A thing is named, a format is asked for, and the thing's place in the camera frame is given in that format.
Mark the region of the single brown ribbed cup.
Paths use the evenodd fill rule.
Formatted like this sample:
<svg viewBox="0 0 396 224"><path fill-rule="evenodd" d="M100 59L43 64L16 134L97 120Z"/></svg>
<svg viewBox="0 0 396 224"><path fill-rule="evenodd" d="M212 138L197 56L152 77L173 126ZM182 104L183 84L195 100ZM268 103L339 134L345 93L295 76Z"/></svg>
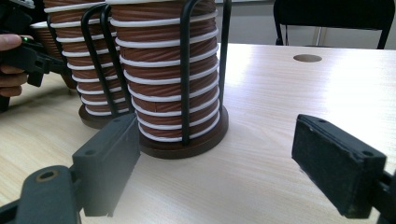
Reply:
<svg viewBox="0 0 396 224"><path fill-rule="evenodd" d="M61 54L62 47L53 37L54 31L50 29L48 23L46 21L40 21L32 24L30 28L34 32L35 40L43 45L48 55L64 62L63 55ZM69 89L74 90L76 88L76 84L68 70L62 72L61 77Z"/></svg>

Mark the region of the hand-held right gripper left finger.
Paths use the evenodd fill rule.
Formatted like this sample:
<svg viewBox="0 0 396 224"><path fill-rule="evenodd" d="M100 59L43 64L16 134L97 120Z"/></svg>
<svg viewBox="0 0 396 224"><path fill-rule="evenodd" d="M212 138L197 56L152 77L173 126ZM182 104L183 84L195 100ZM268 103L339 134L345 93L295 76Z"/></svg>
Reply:
<svg viewBox="0 0 396 224"><path fill-rule="evenodd" d="M113 216L139 157L135 113L111 120L73 154L86 217Z"/></svg>

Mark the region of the black chair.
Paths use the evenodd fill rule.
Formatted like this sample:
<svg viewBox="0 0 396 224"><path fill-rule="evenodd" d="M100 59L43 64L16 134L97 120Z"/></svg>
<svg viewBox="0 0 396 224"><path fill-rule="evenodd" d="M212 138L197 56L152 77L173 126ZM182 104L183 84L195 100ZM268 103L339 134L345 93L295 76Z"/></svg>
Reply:
<svg viewBox="0 0 396 224"><path fill-rule="evenodd" d="M380 31L377 49L384 49L396 13L394 0L275 0L276 44L288 45L281 26L326 27Z"/></svg>

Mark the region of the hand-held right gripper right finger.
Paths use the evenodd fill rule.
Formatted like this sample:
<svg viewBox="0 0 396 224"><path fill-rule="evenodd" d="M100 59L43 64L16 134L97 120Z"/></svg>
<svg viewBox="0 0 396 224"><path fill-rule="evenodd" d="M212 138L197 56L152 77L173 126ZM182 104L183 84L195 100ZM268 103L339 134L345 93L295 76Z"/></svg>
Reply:
<svg viewBox="0 0 396 224"><path fill-rule="evenodd" d="M342 216L370 216L369 196L386 163L382 152L327 120L300 114L291 156Z"/></svg>

